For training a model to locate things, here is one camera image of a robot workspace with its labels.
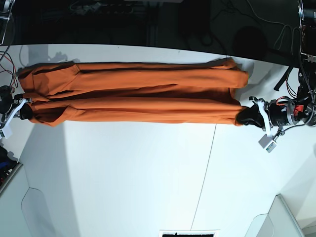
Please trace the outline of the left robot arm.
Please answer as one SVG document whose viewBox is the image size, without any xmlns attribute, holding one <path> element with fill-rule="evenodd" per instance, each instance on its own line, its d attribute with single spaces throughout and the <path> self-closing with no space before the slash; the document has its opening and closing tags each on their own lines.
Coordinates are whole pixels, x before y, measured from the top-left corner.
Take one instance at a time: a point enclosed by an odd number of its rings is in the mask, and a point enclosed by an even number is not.
<svg viewBox="0 0 316 237">
<path fill-rule="evenodd" d="M 316 2 L 298 1 L 299 14 L 299 71 L 297 92 L 288 86 L 292 97 L 282 96 L 270 102 L 252 96 L 252 107 L 245 108 L 237 115 L 242 125 L 254 125 L 271 136 L 271 129 L 278 127 L 277 136 L 285 133 L 284 127 L 314 127 L 316 124 Z"/>
</svg>

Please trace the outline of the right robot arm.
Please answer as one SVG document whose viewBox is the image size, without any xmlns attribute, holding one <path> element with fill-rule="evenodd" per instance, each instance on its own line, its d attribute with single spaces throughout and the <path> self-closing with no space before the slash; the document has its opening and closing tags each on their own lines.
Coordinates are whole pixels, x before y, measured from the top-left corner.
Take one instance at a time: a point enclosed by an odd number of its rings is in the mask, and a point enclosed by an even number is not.
<svg viewBox="0 0 316 237">
<path fill-rule="evenodd" d="M 11 76 L 8 85 L 0 87 L 0 137 L 8 138 L 12 135 L 10 122 L 14 118 L 21 120 L 29 119 L 32 115 L 32 110 L 29 104 L 32 102 L 30 98 L 24 98 L 22 94 L 15 95 L 15 90 L 18 88 L 17 69 L 12 57 L 8 51 L 13 44 L 15 37 L 15 22 L 12 14 L 14 0 L 2 0 L 0 2 L 0 44 L 3 45 L 8 25 L 12 25 L 12 39 L 8 43 L 6 49 L 0 52 L 0 59 L 6 59 L 11 65 L 12 69 L 8 70 L 4 66 L 0 67 L 1 73 L 8 73 Z"/>
</svg>

